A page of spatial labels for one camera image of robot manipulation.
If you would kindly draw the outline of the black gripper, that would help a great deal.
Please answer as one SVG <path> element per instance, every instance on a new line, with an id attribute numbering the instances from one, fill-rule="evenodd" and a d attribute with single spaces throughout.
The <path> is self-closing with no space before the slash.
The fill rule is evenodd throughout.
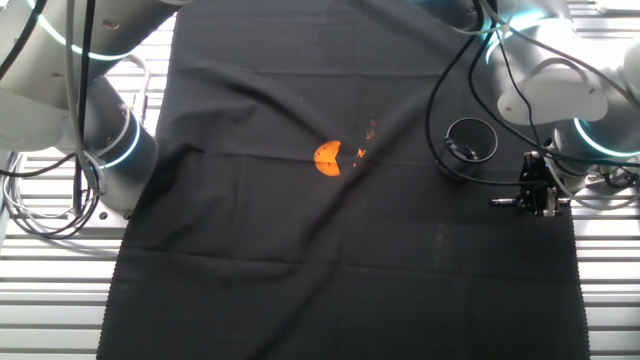
<path id="1" fill-rule="evenodd" d="M 558 211 L 557 189 L 550 185 L 545 158 L 536 151 L 525 152 L 519 176 L 523 188 L 517 196 L 518 208 L 533 208 L 537 217 L 555 217 Z"/>

